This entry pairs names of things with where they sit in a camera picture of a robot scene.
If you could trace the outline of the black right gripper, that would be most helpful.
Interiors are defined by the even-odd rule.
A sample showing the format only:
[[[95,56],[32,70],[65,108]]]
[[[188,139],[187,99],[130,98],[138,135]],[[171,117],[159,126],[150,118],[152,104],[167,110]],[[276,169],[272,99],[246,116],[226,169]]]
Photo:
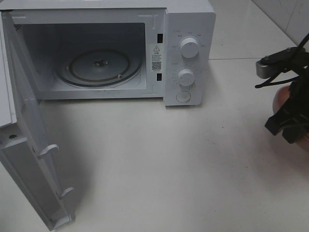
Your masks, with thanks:
[[[289,86],[290,95],[265,127],[276,135],[283,131],[288,143],[295,143],[309,132],[309,73],[295,77]]]

